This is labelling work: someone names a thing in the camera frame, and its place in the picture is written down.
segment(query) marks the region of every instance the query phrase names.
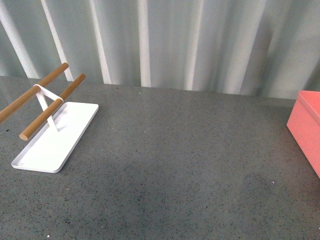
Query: white curtain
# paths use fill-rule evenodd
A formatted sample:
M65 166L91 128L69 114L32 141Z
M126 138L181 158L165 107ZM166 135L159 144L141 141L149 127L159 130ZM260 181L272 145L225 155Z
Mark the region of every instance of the white curtain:
M295 99L320 91L320 0L0 0L0 76Z

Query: pink box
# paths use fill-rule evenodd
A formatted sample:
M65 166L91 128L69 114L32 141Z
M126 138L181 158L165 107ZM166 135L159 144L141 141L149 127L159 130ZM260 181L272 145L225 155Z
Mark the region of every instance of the pink box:
M286 125L320 178L320 92L299 91Z

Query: white bracket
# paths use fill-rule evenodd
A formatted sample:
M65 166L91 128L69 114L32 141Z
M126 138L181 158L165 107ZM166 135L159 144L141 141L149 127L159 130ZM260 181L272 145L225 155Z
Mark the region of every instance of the white bracket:
M38 101L39 101L43 111L48 108L48 104L47 104L47 101L45 99L45 96L47 96L48 98L52 99L53 101L55 101L57 99L61 99L62 103L64 102L64 100L61 97L59 97L58 95L54 94L52 91L49 91L48 89L44 88L43 86L41 86L39 84L35 84L34 86L38 86L41 89L41 91L36 94L36 97L38 98ZM53 131L58 132L57 126L56 126L52 116L50 116L47 119L47 121L48 121L48 124L49 124L50 128Z

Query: white tray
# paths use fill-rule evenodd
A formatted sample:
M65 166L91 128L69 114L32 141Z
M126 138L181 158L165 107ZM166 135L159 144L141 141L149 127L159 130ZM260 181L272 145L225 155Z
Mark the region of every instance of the white tray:
M53 116L58 132L46 123L12 161L12 167L46 173L59 172L98 109L97 104L64 103Z

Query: speckled surface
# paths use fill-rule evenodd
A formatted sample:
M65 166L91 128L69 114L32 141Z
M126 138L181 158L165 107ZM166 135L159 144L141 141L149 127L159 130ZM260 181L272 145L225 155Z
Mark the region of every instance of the speckled surface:
M36 82L1 77L0 109ZM0 239L320 238L294 101L85 82L68 100L99 111L59 173L11 167L36 98L0 125Z

